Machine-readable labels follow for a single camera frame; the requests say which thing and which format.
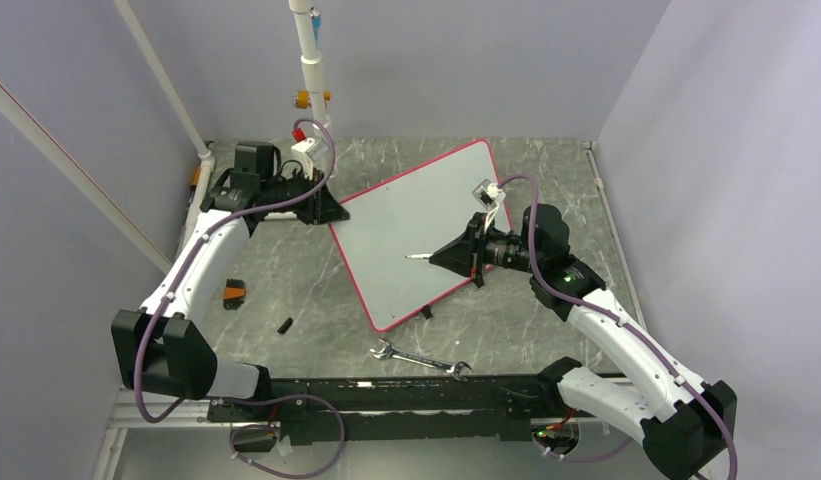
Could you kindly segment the red framed whiteboard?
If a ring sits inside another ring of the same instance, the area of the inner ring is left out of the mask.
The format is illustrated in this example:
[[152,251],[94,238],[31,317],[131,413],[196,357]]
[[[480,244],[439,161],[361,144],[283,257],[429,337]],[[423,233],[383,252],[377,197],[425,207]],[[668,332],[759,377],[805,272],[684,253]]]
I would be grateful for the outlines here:
[[331,234],[370,327],[386,332],[468,280],[408,254],[432,253],[464,232],[482,207],[472,196],[499,177],[492,146],[477,139],[342,201]]

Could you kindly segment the black marker cap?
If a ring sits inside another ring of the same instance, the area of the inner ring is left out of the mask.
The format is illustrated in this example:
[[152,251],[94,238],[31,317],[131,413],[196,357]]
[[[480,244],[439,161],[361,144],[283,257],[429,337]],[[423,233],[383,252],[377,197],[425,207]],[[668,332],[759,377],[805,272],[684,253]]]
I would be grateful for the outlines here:
[[291,317],[287,318],[281,324],[281,326],[277,329],[277,333],[280,334],[280,335],[284,335],[289,330],[289,328],[292,326],[292,324],[293,324],[293,319]]

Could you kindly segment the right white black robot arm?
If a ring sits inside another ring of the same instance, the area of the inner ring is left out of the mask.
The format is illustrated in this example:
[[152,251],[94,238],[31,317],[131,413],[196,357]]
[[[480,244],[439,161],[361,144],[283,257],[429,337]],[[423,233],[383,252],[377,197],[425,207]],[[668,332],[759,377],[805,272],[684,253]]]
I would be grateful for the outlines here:
[[538,376],[543,411],[560,415],[572,407],[607,422],[641,445],[668,479],[700,478],[722,452],[729,455],[729,476],[736,477],[735,391],[724,381],[706,381],[661,347],[571,253],[569,236],[552,205],[526,208],[518,233],[498,230],[478,212],[429,262],[476,286],[488,266],[529,274],[537,300],[591,339],[633,384],[622,387],[563,358]]

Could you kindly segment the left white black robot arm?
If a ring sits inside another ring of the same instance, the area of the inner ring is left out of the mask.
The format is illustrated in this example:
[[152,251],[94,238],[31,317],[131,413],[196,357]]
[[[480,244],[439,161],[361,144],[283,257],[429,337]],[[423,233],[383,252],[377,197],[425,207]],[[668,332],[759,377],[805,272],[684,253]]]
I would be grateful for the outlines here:
[[290,155],[284,160],[268,142],[235,146],[232,167],[208,190],[164,280],[138,309],[119,311],[111,324],[125,387],[189,400],[234,398],[250,420],[271,411],[267,369],[219,358],[200,325],[228,267],[268,214],[289,212],[307,225],[349,219],[327,186],[331,146],[306,138]]

